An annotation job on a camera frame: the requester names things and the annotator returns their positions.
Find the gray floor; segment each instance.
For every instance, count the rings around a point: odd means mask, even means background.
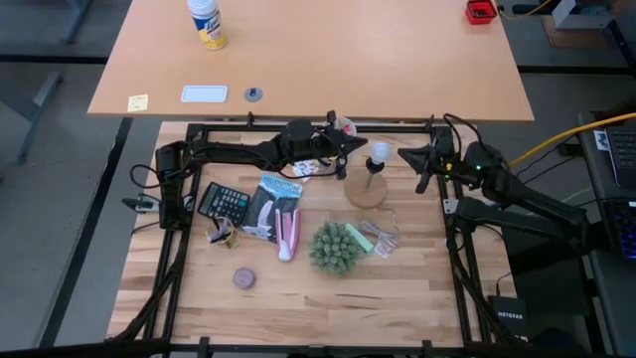
[[[0,54],[107,56],[129,2],[93,0],[77,43],[69,46],[59,41],[70,15],[66,2],[5,0],[0,3]],[[621,19],[621,26],[626,23],[625,33],[630,40],[636,39],[631,36],[628,20]],[[36,33],[29,22],[46,22],[48,26]],[[506,30],[520,65],[624,66],[615,49],[550,48],[538,19],[506,23]],[[35,93],[51,70],[62,71],[65,82],[45,111],[25,166],[17,167],[10,161],[26,125],[0,104],[0,163],[4,163],[0,164],[4,176],[0,184],[0,350],[36,344],[120,120],[85,114],[102,66],[0,64],[0,83],[11,80],[24,91]],[[486,141],[511,159],[573,126],[579,111],[608,108],[636,92],[636,82],[621,77],[523,76],[523,82],[537,122],[481,125]],[[134,214],[120,202],[138,192],[127,171],[134,163],[149,161],[158,128],[159,120],[133,123],[58,344],[96,342],[105,334],[134,224]],[[526,175],[530,177],[557,161],[552,156]],[[584,191],[589,180],[580,160],[535,181],[533,187],[562,199],[583,191],[571,203],[589,200],[592,195]],[[541,279],[551,276],[555,275],[548,272]],[[517,282],[519,290],[534,284],[532,277]],[[568,321],[549,311],[541,318],[543,323],[554,322],[574,332],[579,326],[576,320]]]

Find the light wood desk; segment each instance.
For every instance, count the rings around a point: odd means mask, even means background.
[[[186,127],[185,122],[164,122],[157,146],[183,140]],[[472,132],[468,135],[460,129],[465,143],[475,139]],[[381,140],[392,145],[392,159],[382,172],[389,184],[383,209],[353,207],[345,199],[342,182],[333,177],[310,179],[303,185],[300,241],[291,263],[280,263],[276,246],[259,239],[242,239],[233,251],[210,245],[205,235],[209,220],[195,213],[173,342],[197,343],[200,336],[209,336],[216,344],[416,347],[421,340],[430,339],[434,346],[462,345],[435,180],[423,195],[416,195],[419,179],[397,155],[398,147],[425,145],[427,135],[363,135],[370,144]],[[258,143],[272,136],[267,132],[217,132],[210,139]],[[350,172],[364,168],[369,148],[350,155]],[[251,194],[259,175],[251,166],[206,165],[200,197],[211,181]],[[155,178],[149,178],[149,184],[154,182]],[[156,190],[149,193],[158,195]],[[396,211],[399,247],[388,260],[378,256],[361,259],[344,278],[311,266],[310,240],[325,221],[356,224],[364,219],[391,231],[394,218],[390,209]],[[136,225],[157,219],[153,214],[140,215]],[[163,231],[157,226],[133,236],[109,335],[123,330],[150,295],[162,238]],[[487,229],[477,230],[474,243],[484,293],[492,294],[495,280],[510,271],[504,243]],[[254,270],[255,287],[234,287],[232,275],[240,267]],[[514,295],[510,277],[502,279],[502,291]],[[474,307],[468,301],[473,337],[478,339]],[[166,299],[159,310],[155,336],[161,335],[165,305]]]
[[[133,0],[88,113],[350,117],[450,112],[534,120],[501,20],[472,26],[466,0],[219,0],[228,45],[204,49],[181,0]],[[188,85],[224,103],[182,103]],[[243,93],[261,88],[263,98]],[[128,98],[148,109],[128,113]]]

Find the calculator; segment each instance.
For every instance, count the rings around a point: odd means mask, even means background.
[[[199,214],[208,218],[225,217],[238,227],[247,211],[248,203],[247,194],[213,182],[203,194]]]

